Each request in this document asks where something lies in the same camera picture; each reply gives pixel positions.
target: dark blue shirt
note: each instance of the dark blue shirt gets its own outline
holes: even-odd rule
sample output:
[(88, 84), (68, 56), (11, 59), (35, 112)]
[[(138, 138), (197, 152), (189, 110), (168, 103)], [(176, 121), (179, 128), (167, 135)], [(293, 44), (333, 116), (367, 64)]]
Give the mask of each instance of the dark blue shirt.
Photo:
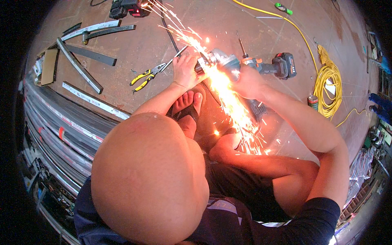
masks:
[[(336, 202), (313, 198), (287, 225), (266, 227), (252, 220), (240, 201), (210, 197), (197, 229), (187, 241), (197, 244), (328, 244), (340, 215)], [(83, 245), (133, 244), (112, 231), (95, 210), (91, 197), (91, 177), (79, 192), (74, 209), (78, 239)]]

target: black shorts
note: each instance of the black shorts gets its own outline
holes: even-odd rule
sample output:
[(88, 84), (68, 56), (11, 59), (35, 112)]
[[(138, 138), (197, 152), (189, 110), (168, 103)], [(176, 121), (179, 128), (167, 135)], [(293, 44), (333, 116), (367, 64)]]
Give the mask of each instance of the black shorts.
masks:
[(272, 179), (212, 162), (208, 157), (205, 163), (205, 177), (210, 194), (224, 195), (241, 201), (250, 210), (255, 221), (285, 222), (292, 219), (275, 200)]

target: angle grinder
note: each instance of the angle grinder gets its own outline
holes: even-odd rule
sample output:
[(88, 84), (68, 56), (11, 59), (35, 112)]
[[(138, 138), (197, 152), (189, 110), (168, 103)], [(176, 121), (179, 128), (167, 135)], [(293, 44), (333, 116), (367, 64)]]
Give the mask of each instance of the angle grinder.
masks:
[[(272, 64), (263, 63), (262, 59), (251, 58), (246, 54), (241, 39), (239, 39), (241, 49), (243, 52), (243, 59), (241, 63), (251, 66), (260, 74), (274, 74), (279, 79), (287, 80), (295, 77), (297, 72), (294, 65), (294, 57), (290, 53), (277, 54)], [(227, 55), (220, 49), (213, 49), (208, 53), (208, 56), (201, 55), (195, 66), (197, 74), (204, 73), (205, 66), (217, 65), (218, 69), (224, 72), (231, 82), (236, 82), (240, 76), (240, 61), (234, 54)], [(261, 121), (262, 115), (266, 112), (264, 105), (260, 105), (257, 100), (248, 100), (242, 98), (243, 104), (251, 113), (254, 123), (257, 125)]]

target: foot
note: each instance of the foot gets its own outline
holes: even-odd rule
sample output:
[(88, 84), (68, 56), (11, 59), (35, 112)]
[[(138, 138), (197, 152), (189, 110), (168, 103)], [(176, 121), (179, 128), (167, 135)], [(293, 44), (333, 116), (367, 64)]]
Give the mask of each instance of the foot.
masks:
[[(181, 97), (179, 97), (173, 105), (172, 116), (182, 109), (190, 106), (193, 102), (197, 113), (200, 115), (201, 102), (203, 101), (203, 96), (201, 93), (194, 93), (193, 91), (186, 92)], [(185, 136), (193, 139), (196, 132), (196, 122), (190, 115), (186, 115), (178, 121), (178, 125), (184, 132)]]
[(210, 150), (209, 156), (212, 161), (224, 162), (224, 156), (227, 153), (233, 152), (237, 149), (241, 142), (240, 134), (226, 134), (223, 135), (215, 146)]

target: cardboard piece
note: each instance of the cardboard piece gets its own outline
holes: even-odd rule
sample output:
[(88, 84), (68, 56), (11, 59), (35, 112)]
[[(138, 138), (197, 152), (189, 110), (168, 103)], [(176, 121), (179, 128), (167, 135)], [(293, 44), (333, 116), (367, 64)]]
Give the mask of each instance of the cardboard piece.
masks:
[(58, 49), (48, 49), (44, 53), (44, 61), (42, 63), (42, 73), (40, 78), (35, 82), (38, 86), (44, 86), (53, 83), (56, 80), (55, 68), (57, 61)]

